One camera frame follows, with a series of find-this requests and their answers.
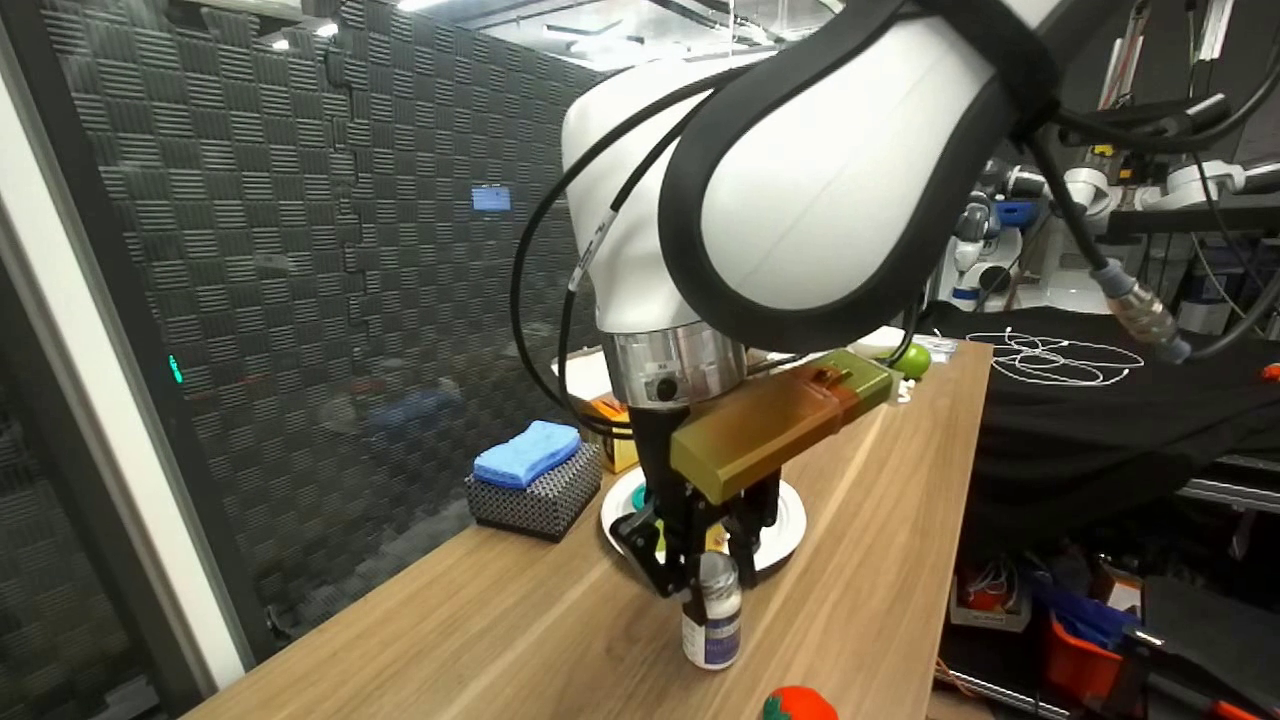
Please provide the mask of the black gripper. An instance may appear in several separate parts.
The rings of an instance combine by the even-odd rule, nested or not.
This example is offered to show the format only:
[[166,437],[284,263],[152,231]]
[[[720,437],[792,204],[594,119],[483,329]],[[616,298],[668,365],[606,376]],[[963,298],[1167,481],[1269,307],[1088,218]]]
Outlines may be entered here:
[[711,503],[691,481],[673,469],[673,437],[687,419],[685,409],[652,413],[630,409],[630,439],[652,503],[625,522],[625,553],[652,591],[691,591],[701,579],[702,534],[728,523],[728,550],[738,588],[760,584],[757,550],[760,534],[777,522],[781,475],[767,473],[728,503]]

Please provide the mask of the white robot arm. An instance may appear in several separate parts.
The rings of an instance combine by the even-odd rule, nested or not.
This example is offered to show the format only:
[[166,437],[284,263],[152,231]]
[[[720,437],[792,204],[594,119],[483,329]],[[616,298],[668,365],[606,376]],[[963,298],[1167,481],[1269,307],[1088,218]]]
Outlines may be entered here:
[[627,68],[560,131],[580,268],[652,500],[616,522],[662,598],[702,534],[757,553],[781,469],[889,396],[898,315],[999,145],[1061,109],[1114,0],[849,0],[757,60]]

